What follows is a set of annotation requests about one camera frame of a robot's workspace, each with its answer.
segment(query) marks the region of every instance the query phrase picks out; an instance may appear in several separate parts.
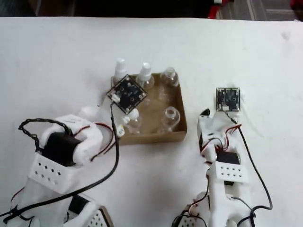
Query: white spray cap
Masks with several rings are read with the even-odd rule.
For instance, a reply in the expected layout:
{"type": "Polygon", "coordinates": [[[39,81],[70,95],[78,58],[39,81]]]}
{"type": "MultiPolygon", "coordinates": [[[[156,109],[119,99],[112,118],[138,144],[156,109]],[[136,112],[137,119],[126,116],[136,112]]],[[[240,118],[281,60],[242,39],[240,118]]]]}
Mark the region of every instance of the white spray cap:
{"type": "Polygon", "coordinates": [[[143,63],[141,71],[139,73],[140,80],[148,81],[152,76],[151,65],[147,62],[143,63]]]}
{"type": "Polygon", "coordinates": [[[125,59],[118,58],[115,68],[115,77],[122,79],[127,74],[125,59]]]}
{"type": "Polygon", "coordinates": [[[138,117],[139,117],[139,111],[135,108],[133,109],[129,114],[128,114],[128,117],[131,119],[131,120],[136,120],[138,117]]]}

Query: perforated plate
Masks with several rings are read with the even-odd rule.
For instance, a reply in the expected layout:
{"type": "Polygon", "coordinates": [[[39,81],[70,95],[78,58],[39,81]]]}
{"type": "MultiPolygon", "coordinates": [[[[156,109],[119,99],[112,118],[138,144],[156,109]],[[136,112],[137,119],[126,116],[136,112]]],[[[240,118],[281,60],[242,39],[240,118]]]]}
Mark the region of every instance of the perforated plate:
{"type": "Polygon", "coordinates": [[[87,227],[111,227],[103,216],[102,212],[98,210],[94,217],[89,221],[87,227]]]}
{"type": "Polygon", "coordinates": [[[64,167],[44,156],[35,153],[29,178],[58,192],[66,193],[77,181],[79,169],[64,167]]]}
{"type": "Polygon", "coordinates": [[[230,182],[248,183],[246,167],[243,165],[230,164],[216,161],[210,168],[218,179],[230,182]]]}

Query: circuit board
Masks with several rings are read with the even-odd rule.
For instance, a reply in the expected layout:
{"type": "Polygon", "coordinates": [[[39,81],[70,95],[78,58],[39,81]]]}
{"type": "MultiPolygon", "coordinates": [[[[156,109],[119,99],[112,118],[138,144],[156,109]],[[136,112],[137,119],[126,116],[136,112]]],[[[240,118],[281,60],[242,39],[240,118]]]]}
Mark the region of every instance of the circuit board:
{"type": "Polygon", "coordinates": [[[129,114],[147,96],[146,91],[129,75],[123,77],[107,96],[125,113],[129,114]]]}
{"type": "Polygon", "coordinates": [[[217,111],[240,111],[240,88],[218,87],[216,102],[217,111]]]}

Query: red object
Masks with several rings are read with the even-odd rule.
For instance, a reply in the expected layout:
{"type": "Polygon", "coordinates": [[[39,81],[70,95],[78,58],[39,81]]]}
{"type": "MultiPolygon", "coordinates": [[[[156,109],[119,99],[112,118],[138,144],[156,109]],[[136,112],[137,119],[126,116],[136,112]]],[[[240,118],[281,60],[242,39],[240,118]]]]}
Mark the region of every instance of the red object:
{"type": "Polygon", "coordinates": [[[290,6],[291,6],[291,8],[294,8],[296,6],[303,7],[303,0],[291,0],[290,6]]]}
{"type": "Polygon", "coordinates": [[[227,2],[229,2],[230,0],[222,0],[220,5],[214,5],[210,8],[209,13],[208,13],[208,19],[216,19],[216,15],[220,9],[220,7],[224,4],[226,4],[227,2]]]}

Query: bottle cap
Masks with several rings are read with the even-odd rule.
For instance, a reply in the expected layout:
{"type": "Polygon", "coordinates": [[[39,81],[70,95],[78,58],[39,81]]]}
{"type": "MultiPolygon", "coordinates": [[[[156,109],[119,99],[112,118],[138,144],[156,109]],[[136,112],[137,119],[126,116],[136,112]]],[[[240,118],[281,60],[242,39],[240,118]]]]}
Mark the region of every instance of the bottle cap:
{"type": "Polygon", "coordinates": [[[168,67],[167,69],[165,69],[163,74],[169,78],[174,78],[176,75],[176,71],[173,67],[168,67]]]}
{"type": "Polygon", "coordinates": [[[130,120],[136,120],[139,117],[139,111],[137,109],[133,109],[129,114],[128,117],[130,120]]]}
{"type": "Polygon", "coordinates": [[[130,118],[128,116],[125,116],[123,119],[122,119],[122,122],[123,124],[122,125],[127,125],[129,122],[130,122],[130,118]]]}
{"type": "Polygon", "coordinates": [[[149,63],[143,63],[141,71],[139,73],[140,80],[148,81],[152,76],[152,68],[149,63]]]}
{"type": "Polygon", "coordinates": [[[175,107],[173,106],[169,106],[165,109],[165,115],[170,118],[173,119],[174,117],[176,117],[177,115],[177,110],[175,107]]]}
{"type": "Polygon", "coordinates": [[[114,77],[122,79],[127,74],[126,71],[126,64],[123,58],[118,58],[115,68],[115,75],[114,77]]]}

